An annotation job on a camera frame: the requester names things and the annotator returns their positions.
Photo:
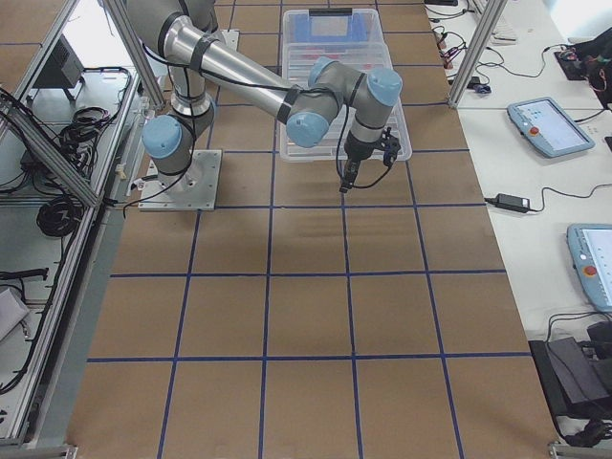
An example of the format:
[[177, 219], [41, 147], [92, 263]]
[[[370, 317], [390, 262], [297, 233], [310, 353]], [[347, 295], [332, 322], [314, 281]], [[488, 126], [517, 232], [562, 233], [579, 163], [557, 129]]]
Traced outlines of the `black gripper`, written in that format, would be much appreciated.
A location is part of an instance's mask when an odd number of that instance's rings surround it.
[[383, 153], [382, 162], [386, 166], [386, 171], [373, 182], [377, 185], [391, 170], [397, 161], [401, 150], [400, 141], [391, 134], [391, 128], [387, 127], [382, 131], [380, 137], [373, 142], [359, 140], [352, 132], [349, 132], [344, 144], [344, 151], [347, 154], [347, 162], [340, 173], [340, 193], [347, 193], [355, 183], [362, 161], [368, 160], [375, 150]]

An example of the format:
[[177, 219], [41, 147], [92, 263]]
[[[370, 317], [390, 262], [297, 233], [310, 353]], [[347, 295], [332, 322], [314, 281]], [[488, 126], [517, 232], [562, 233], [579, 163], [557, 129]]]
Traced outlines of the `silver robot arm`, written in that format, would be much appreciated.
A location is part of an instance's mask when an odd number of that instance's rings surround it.
[[361, 162], [375, 151], [386, 167], [396, 162], [400, 141], [386, 124], [403, 88], [395, 71], [364, 73], [321, 57], [301, 87], [224, 44], [211, 1], [129, 1], [126, 9], [147, 50], [171, 69], [208, 78], [274, 116], [300, 147], [318, 145], [343, 113], [337, 149], [347, 160], [337, 167], [340, 192], [356, 187]]

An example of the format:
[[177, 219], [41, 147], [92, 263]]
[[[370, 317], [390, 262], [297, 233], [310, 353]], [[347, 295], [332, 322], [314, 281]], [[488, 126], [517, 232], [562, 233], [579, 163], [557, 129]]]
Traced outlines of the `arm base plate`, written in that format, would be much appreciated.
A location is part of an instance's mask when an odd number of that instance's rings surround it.
[[196, 150], [190, 169], [169, 191], [164, 189], [172, 180], [162, 175], [159, 180], [157, 166], [149, 161], [148, 173], [156, 178], [146, 181], [142, 187], [141, 211], [191, 211], [214, 210], [221, 170], [223, 151]]

